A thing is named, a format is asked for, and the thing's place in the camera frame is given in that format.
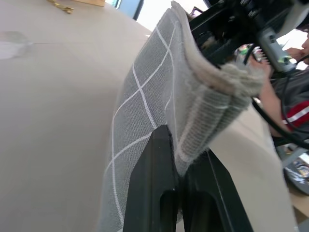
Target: brass object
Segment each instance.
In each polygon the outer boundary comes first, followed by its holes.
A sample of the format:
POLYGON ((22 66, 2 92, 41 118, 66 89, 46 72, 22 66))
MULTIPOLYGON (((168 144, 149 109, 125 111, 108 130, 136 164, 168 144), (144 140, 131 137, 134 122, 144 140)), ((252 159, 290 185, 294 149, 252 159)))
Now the brass object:
POLYGON ((59 3, 56 2, 56 0, 47 0, 47 1, 53 3, 53 5, 54 5, 55 7, 57 7, 57 8, 59 8, 59 9, 63 10, 63 11, 64 11, 65 13, 67 13, 67 14, 72 14, 72 13, 73 13, 73 10, 74 10, 73 8, 64 6, 64 5, 62 5, 62 4, 59 4, 59 3))

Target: gray towel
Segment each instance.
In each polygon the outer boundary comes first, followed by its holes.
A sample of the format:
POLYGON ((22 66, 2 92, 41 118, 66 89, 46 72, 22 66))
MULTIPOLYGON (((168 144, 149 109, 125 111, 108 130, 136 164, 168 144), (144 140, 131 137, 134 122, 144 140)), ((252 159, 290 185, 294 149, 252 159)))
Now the gray towel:
POLYGON ((154 129, 167 124, 180 175, 258 94, 263 75, 236 63, 219 70, 195 45, 173 2, 140 51, 118 97, 98 232, 121 231, 130 175, 154 129))

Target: person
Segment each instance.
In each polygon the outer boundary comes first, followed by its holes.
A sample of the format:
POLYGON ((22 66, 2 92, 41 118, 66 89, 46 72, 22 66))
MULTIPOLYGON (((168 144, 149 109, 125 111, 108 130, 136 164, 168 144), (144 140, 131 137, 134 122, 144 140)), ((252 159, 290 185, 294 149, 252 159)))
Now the person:
MULTIPOLYGON (((296 61, 309 54, 309 24, 302 25, 299 29, 307 33, 307 40, 302 44, 303 49, 289 48, 286 50, 296 61)), ((282 129, 291 132, 301 140, 309 138, 309 133, 299 132, 290 127, 284 120, 281 110, 281 99, 284 94, 283 106, 286 118, 295 127, 309 132, 309 70, 295 71, 283 93, 286 78, 272 81, 273 70, 266 60, 257 62, 250 58, 250 62, 265 72, 265 82, 259 94, 263 109, 282 129)), ((309 58, 305 59, 304 63, 309 65, 309 58)), ((281 137, 281 134, 273 128, 270 128, 270 132, 273 137, 281 137)))

